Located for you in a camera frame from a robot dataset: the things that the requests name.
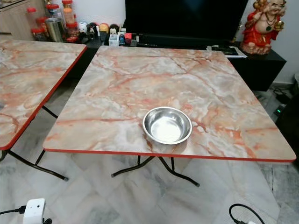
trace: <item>small box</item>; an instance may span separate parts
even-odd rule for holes
[[[131,33],[126,33],[125,34],[125,40],[126,40],[126,44],[131,44],[132,34]]]
[[[110,34],[109,37],[109,46],[118,47],[119,36],[116,34]]]

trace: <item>black tv screen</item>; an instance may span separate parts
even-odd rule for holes
[[[127,32],[232,40],[248,0],[126,0]]]

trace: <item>plastic container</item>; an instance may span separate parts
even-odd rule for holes
[[[48,33],[48,28],[47,28],[47,26],[46,26],[46,19],[47,19],[47,18],[48,18],[47,16],[39,17],[39,18],[36,19],[36,22],[37,22],[38,27],[44,29],[45,36],[46,36],[47,38],[49,38],[50,35],[49,35],[49,33]]]
[[[67,27],[68,37],[79,37],[80,32],[78,29],[78,24],[76,22],[72,24],[67,23],[66,27]]]
[[[64,5],[64,8],[71,8],[72,9],[72,4],[73,4],[72,0],[62,0],[62,3]]]
[[[43,28],[31,29],[35,41],[47,41]]]
[[[75,23],[73,10],[71,8],[64,8],[64,18],[66,23]]]
[[[49,12],[50,17],[56,17],[56,18],[61,18],[62,24],[65,27],[65,19],[64,16],[59,8],[58,4],[48,4],[46,5],[46,8]]]
[[[31,29],[38,29],[38,25],[36,23],[36,19],[38,18],[38,14],[36,8],[27,8],[26,17]]]

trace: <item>table leg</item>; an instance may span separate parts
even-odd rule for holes
[[[114,174],[111,174],[111,177],[115,177],[115,176],[117,176],[119,174],[123,174],[123,173],[129,172],[129,171],[132,171],[132,170],[144,167],[153,158],[154,158],[154,156],[150,156],[144,162],[140,163],[140,156],[138,156],[138,158],[137,158],[137,166],[130,167],[130,168],[127,168],[127,169],[122,169],[122,170],[120,170],[120,171],[118,171],[118,172],[116,172]],[[174,158],[173,157],[171,157],[171,168],[167,165],[167,163],[165,162],[165,160],[163,159],[163,157],[159,156],[158,158],[162,162],[162,164],[165,166],[165,168],[167,169],[168,172],[170,172],[171,174],[173,174],[173,175],[175,175],[175,176],[177,176],[179,178],[185,179],[185,180],[193,183],[196,187],[200,186],[199,183],[197,183],[196,181],[194,181],[190,177],[182,175],[182,174],[179,174],[179,173],[177,173],[177,172],[174,171],[175,167],[174,167]]]
[[[43,157],[43,155],[45,154],[45,150],[43,149],[43,151],[42,151],[42,153],[39,155],[39,157],[37,158],[37,160],[36,160],[36,165],[39,163],[39,161],[42,159],[42,157]]]
[[[172,171],[174,171],[174,158],[173,157],[171,158],[171,169],[172,169]]]
[[[170,169],[170,167],[167,165],[167,163],[165,162],[165,160],[163,159],[163,157],[159,157],[159,160],[163,163],[163,165],[165,166],[165,168],[166,168],[166,169],[168,170],[168,172],[170,172],[171,174],[173,174],[173,175],[175,175],[175,176],[177,176],[177,177],[180,177],[180,178],[182,178],[182,179],[185,179],[185,180],[187,180],[187,181],[190,181],[190,182],[193,183],[196,187],[199,187],[199,186],[200,186],[199,183],[197,183],[196,181],[192,180],[190,177],[188,177],[188,176],[184,176],[184,175],[182,175],[182,174],[178,174],[178,173],[174,172],[174,162],[173,162],[173,160],[171,160],[171,165],[173,165],[173,166],[172,166],[172,169]]]
[[[60,178],[60,179],[62,179],[64,181],[68,181],[69,180],[67,177],[62,176],[62,175],[60,175],[60,174],[58,174],[58,173],[56,173],[56,172],[54,172],[52,170],[39,167],[39,166],[37,166],[37,165],[35,165],[35,164],[33,164],[33,163],[25,160],[24,158],[20,157],[19,155],[17,155],[16,153],[12,152],[11,150],[7,150],[7,153],[10,154],[12,157],[16,158],[17,160],[19,160],[19,161],[25,163],[26,165],[30,166],[30,167],[33,167],[35,169],[41,170],[43,172],[46,172],[48,174],[54,175],[54,176],[56,176],[56,177],[58,177],[58,178]]]
[[[7,151],[1,151],[0,153],[1,153],[1,157],[0,157],[0,162],[1,162],[2,160],[4,160],[5,156],[7,155]]]
[[[54,118],[58,118],[58,116],[55,114],[55,113],[53,113],[52,111],[50,111],[46,106],[42,106],[42,108],[46,111],[46,112],[48,112],[50,115],[52,115]]]
[[[122,170],[120,170],[120,171],[118,171],[118,172],[116,172],[114,174],[111,174],[111,177],[115,177],[115,176],[117,176],[119,174],[123,174],[123,173],[129,172],[129,171],[132,171],[132,170],[144,167],[149,161],[151,161],[154,158],[155,158],[154,156],[150,156],[149,158],[147,158],[145,161],[143,161],[142,163],[138,164],[137,166],[130,167],[130,168],[127,168],[127,169],[122,169]]]

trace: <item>red table edge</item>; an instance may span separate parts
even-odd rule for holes
[[[211,159],[211,160],[235,160],[235,161],[255,161],[255,162],[294,162],[297,157],[292,160],[277,159],[255,159],[255,158],[236,158],[236,157],[219,157],[204,155],[182,155],[182,154],[159,154],[159,153],[134,153],[134,152],[115,152],[115,151],[86,151],[86,150],[64,150],[44,148],[47,152],[56,153],[82,153],[82,154],[114,154],[114,155],[143,155],[143,156],[161,156],[161,157],[180,157],[191,159]]]
[[[41,107],[49,100],[49,98],[52,96],[54,91],[57,89],[57,87],[60,85],[60,83],[64,80],[64,78],[67,76],[67,74],[70,72],[70,70],[74,67],[74,65],[77,63],[77,61],[80,59],[80,57],[84,54],[84,52],[87,50],[87,46],[84,47],[84,49],[81,51],[81,53],[77,56],[77,58],[74,60],[74,62],[70,65],[68,70],[61,76],[59,81],[55,84],[55,86],[52,88],[52,90],[48,93],[48,95],[42,100],[42,102],[39,104],[39,106],[33,111],[31,116],[27,119],[25,124],[22,126],[22,128],[18,131],[18,133],[11,139],[11,141],[4,147],[0,147],[0,151],[5,151],[11,149],[16,141],[19,139],[19,137],[23,134],[23,132],[26,130],[30,122],[34,119],[36,114],[39,112]]]

